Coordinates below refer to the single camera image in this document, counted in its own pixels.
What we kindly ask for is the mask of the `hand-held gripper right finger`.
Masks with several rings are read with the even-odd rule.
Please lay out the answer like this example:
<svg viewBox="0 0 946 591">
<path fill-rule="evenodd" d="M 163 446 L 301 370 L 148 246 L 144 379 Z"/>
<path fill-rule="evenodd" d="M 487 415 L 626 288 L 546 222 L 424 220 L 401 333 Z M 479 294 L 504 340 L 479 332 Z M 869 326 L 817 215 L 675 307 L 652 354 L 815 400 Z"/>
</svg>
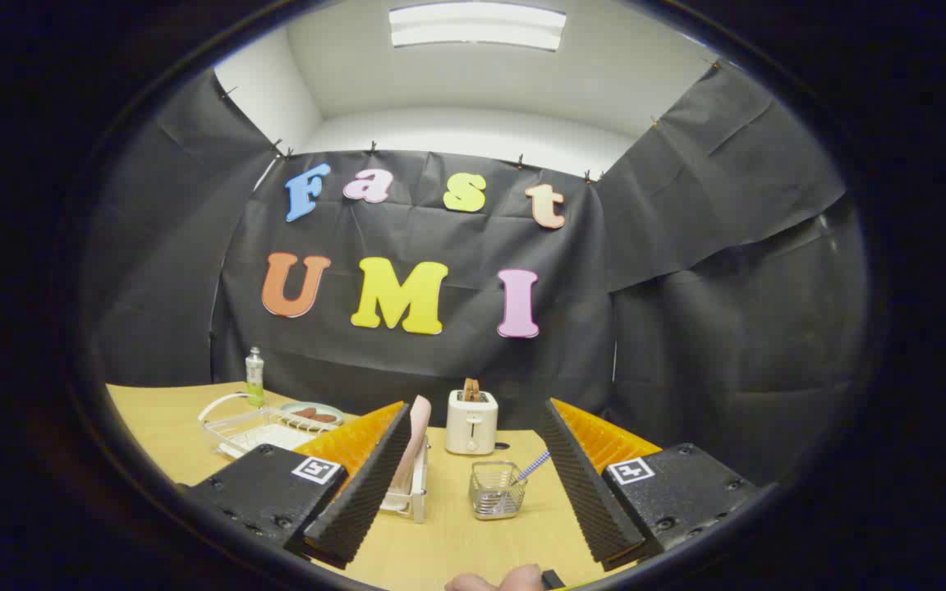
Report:
<svg viewBox="0 0 946 591">
<path fill-rule="evenodd" d="M 590 555 L 607 571 L 695 541 L 761 494 L 691 442 L 660 447 L 566 401 L 547 400 L 540 436 Z"/>
</svg>

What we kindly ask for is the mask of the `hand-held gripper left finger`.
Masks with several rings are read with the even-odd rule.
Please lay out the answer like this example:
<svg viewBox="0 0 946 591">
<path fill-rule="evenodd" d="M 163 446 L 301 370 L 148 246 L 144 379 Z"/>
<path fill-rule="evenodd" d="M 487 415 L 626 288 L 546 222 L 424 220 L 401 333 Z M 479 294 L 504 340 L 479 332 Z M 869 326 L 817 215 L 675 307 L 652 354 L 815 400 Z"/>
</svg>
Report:
<svg viewBox="0 0 946 591">
<path fill-rule="evenodd" d="M 410 411 L 395 401 L 297 447 L 260 442 L 189 491 L 253 541 L 344 569 L 404 456 Z"/>
</svg>

